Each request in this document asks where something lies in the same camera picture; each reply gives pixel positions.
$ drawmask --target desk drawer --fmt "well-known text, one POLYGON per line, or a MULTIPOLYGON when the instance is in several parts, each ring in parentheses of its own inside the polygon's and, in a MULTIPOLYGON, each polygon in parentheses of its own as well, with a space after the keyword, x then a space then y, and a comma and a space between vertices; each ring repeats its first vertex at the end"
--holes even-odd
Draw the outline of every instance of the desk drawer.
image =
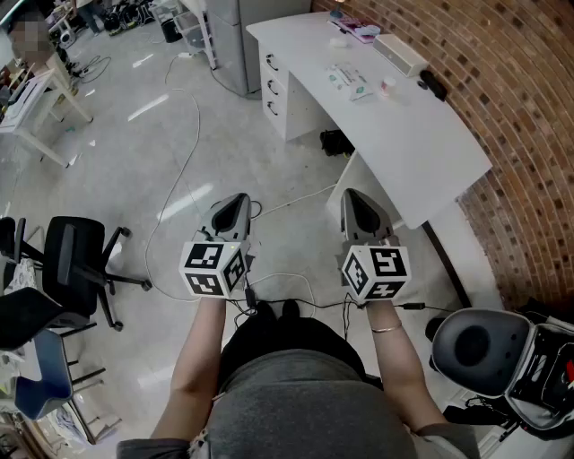
POLYGON ((261 64, 261 87, 267 88, 274 96, 278 104, 287 104, 287 90, 285 87, 261 64))
POLYGON ((261 101, 263 102, 265 115, 269 118, 279 135, 285 139, 287 129, 286 105, 279 103, 276 96, 266 86, 261 88, 261 101))
POLYGON ((261 61, 261 66, 268 70, 283 87, 287 88, 289 71, 279 59, 277 59, 273 53, 268 52, 261 43, 259 43, 259 60, 261 61))

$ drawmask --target floor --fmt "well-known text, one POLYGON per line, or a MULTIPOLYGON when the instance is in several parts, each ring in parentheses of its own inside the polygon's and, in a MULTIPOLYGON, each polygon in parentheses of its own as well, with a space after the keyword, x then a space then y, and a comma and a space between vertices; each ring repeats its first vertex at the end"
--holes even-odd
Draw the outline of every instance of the floor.
MULTIPOLYGON (((93 122, 86 124, 64 105, 64 122, 50 118, 43 130, 57 152, 67 160, 75 157, 70 168, 61 169, 49 159, 40 161, 38 152, 16 145, 12 137, 0 137, 0 212, 26 217, 29 230, 37 225, 47 228, 56 215, 101 221, 107 236, 115 227, 127 226, 133 236, 122 241, 121 253, 111 260, 111 266, 118 273, 144 278, 148 239, 196 140, 199 114, 192 94, 201 113, 198 145, 149 246, 147 263, 158 288, 146 293, 139 287, 119 285, 110 300, 125 324, 124 331, 108 328, 99 310, 94 317, 97 327, 66 341, 69 358, 80 359, 73 376, 107 369, 104 385, 77 396, 85 418, 99 416, 101 424, 119 417, 123 422, 100 445, 61 446, 58 457, 112 458, 119 440, 151 433, 165 406, 171 371, 196 312, 196 304, 170 299, 160 289, 172 297, 189 298, 178 274, 178 261, 202 212, 237 192, 249 193, 264 210, 272 209, 333 185, 346 162, 342 156, 327 157, 320 150, 317 133, 285 144, 265 119, 261 103, 224 90, 210 75, 204 56, 175 59, 164 84, 170 62, 186 48, 182 42, 155 41, 161 41, 161 32, 152 23, 115 38, 106 33, 93 37, 86 31, 68 49, 72 60, 82 65, 97 55, 112 58, 100 78, 79 85, 77 98, 93 114, 93 122), (160 98, 165 100, 128 120, 160 98)), ((335 262, 343 236, 326 212, 328 193, 253 223, 250 253, 256 259, 251 281, 270 273, 299 273, 309 279, 318 304, 344 298, 335 262)), ((454 289, 423 231, 400 229, 397 234, 409 248, 413 268, 413 280, 402 300, 458 307, 454 289)), ((39 247, 39 234, 31 242, 39 247)), ((275 276, 258 283, 255 290, 261 299, 309 299, 307 285, 300 278, 275 276)), ((302 309, 305 315, 312 313, 311 307, 302 309)), ((234 306, 228 306, 227 312, 224 338, 233 334, 238 313, 234 306)), ((443 404, 457 388, 428 367, 430 344, 423 334, 437 312, 399 310, 425 366, 430 391, 443 404)), ((316 318, 343 333, 341 307, 319 309, 316 318)), ((363 311, 351 312, 349 342, 367 370, 377 374, 363 311)))

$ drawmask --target wrist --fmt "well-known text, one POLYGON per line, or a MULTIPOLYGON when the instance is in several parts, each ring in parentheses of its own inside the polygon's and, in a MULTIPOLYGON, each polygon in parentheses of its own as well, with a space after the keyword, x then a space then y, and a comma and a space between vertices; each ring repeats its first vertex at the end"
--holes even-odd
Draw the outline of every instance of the wrist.
POLYGON ((367 316, 373 329, 396 327, 401 324, 401 319, 390 301, 370 303, 367 306, 367 316))
POLYGON ((202 297, 199 306, 207 309, 226 309, 227 301, 223 298, 202 297))

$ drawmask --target gray shirt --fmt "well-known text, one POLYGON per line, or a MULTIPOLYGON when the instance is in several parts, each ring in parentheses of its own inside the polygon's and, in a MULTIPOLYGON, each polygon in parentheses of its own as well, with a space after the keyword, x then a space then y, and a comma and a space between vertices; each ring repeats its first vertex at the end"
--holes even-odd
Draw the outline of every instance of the gray shirt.
POLYGON ((293 457, 479 459, 468 426, 409 433, 383 391, 321 352, 267 354, 233 373, 204 431, 183 440, 127 440, 118 459, 293 457))

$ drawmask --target drawer handle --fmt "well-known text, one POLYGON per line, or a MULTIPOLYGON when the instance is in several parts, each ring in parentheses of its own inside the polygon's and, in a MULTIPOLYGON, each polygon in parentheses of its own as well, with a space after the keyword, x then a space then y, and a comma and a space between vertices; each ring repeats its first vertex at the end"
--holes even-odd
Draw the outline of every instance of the drawer handle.
POLYGON ((278 69, 278 68, 275 68, 275 67, 273 67, 273 66, 271 65, 271 58, 272 58, 272 57, 273 57, 272 54, 268 54, 268 55, 265 57, 265 60, 267 61, 267 65, 269 65, 269 66, 270 66, 272 69, 274 69, 276 72, 279 72, 279 69, 278 69))
POLYGON ((269 91, 272 92, 275 96, 278 96, 278 95, 279 95, 279 92, 275 92, 275 91, 273 91, 273 90, 271 89, 271 83, 272 83, 272 82, 273 82, 273 80, 269 80, 269 81, 267 82, 267 88, 269 88, 269 91))
POLYGON ((273 105, 273 102, 267 102, 267 108, 269 108, 271 110, 271 113, 273 113, 275 116, 278 116, 279 113, 275 113, 273 111, 273 109, 271 108, 272 105, 273 105))

